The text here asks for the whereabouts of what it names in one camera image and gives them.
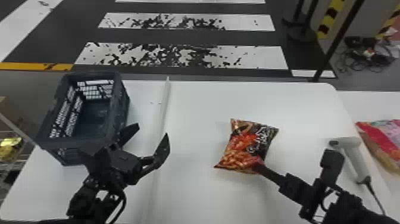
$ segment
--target black cable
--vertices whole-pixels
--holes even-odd
[[[358,53],[355,52],[356,50],[357,49],[355,48],[347,48],[343,51],[337,52],[336,54],[339,56],[339,58],[334,62],[336,69],[338,69],[341,73],[348,72],[348,69],[353,71],[363,71],[368,69],[369,71],[375,73],[381,73],[383,69],[388,66],[370,61],[366,58],[363,58],[362,55],[360,55],[359,59],[356,59],[354,58],[355,56],[352,56],[352,54],[358,55]]]
[[[368,188],[368,190],[370,191],[370,193],[372,194],[372,196],[375,198],[375,201],[376,201],[376,203],[378,204],[380,210],[382,211],[382,214],[385,216],[385,215],[386,215],[386,212],[385,212],[385,210],[384,210],[382,204],[380,203],[378,197],[376,196],[375,191],[374,191],[374,189],[372,188],[371,182],[366,182],[365,185],[367,186],[367,188]]]

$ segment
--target white table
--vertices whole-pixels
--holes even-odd
[[[124,84],[132,101],[129,123],[140,122],[142,128],[126,150],[151,154],[154,149],[147,146],[154,145],[152,118],[160,107],[163,83]],[[257,175],[212,168],[227,143],[230,118],[278,127],[266,165],[308,183],[320,174],[319,162],[329,138],[357,134],[336,90],[327,84],[172,82],[165,117],[170,157],[154,175],[154,188],[151,177],[127,188],[128,205],[118,222],[142,220],[143,209],[138,207],[151,193],[155,200],[150,203],[147,223],[305,223],[298,217],[300,206],[280,195],[274,183]],[[382,183],[365,146],[361,151],[374,183]],[[69,199],[85,176],[82,166],[62,167],[47,152],[35,149],[4,201],[0,217],[65,217]],[[346,163],[337,183],[362,197],[367,208],[379,211],[367,190],[354,184],[354,178]],[[387,186],[374,187],[393,215],[396,211]],[[245,199],[239,200],[238,194]]]

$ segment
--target black plastic crate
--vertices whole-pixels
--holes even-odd
[[[118,73],[65,75],[36,142],[64,166],[81,164],[79,148],[116,140],[126,125],[129,102]]]

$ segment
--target red package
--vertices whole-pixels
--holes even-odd
[[[232,134],[224,156],[214,168],[255,173],[252,168],[264,164],[271,141],[278,129],[255,122],[231,119]]]

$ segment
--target snack bag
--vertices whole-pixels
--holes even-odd
[[[357,122],[365,145],[383,167],[400,174],[400,120]]]
[[[232,134],[224,156],[214,168],[255,173],[252,168],[264,164],[265,156],[278,129],[255,122],[230,119]]]

